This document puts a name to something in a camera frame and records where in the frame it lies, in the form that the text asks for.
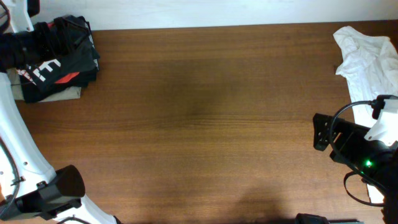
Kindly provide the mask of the dark green t-shirt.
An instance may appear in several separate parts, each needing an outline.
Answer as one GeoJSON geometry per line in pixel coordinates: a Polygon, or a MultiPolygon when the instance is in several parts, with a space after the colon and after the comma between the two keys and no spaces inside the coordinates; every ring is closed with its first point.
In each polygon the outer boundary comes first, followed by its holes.
{"type": "Polygon", "coordinates": [[[90,39],[90,23],[83,16],[70,15],[58,18],[66,18],[81,25],[81,45],[72,54],[18,69],[18,72],[31,79],[40,91],[47,90],[51,84],[69,73],[86,72],[98,68],[100,55],[90,39]]]}

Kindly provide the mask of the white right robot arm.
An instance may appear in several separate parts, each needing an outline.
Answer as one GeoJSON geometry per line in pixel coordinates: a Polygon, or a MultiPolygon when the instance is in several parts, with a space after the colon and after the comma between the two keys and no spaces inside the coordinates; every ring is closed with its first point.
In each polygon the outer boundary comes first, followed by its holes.
{"type": "Polygon", "coordinates": [[[343,184],[351,176],[359,175],[365,184],[377,188],[384,199],[381,203],[371,203],[349,196],[359,203],[381,207],[384,223],[397,223],[397,143],[387,146],[378,140],[368,141],[364,137],[369,128],[341,118],[336,119],[333,127],[335,148],[330,158],[352,169],[345,175],[343,184]]]}

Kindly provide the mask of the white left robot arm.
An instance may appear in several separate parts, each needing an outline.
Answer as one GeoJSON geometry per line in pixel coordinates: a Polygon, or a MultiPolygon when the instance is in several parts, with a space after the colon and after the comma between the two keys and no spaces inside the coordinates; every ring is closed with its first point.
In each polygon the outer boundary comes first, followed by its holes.
{"type": "Polygon", "coordinates": [[[39,12],[38,1],[1,2],[1,220],[117,223],[88,198],[75,166],[57,170],[49,164],[17,108],[17,89],[25,101],[40,101],[65,93],[72,78],[86,83],[98,72],[85,18],[32,23],[39,12]]]}

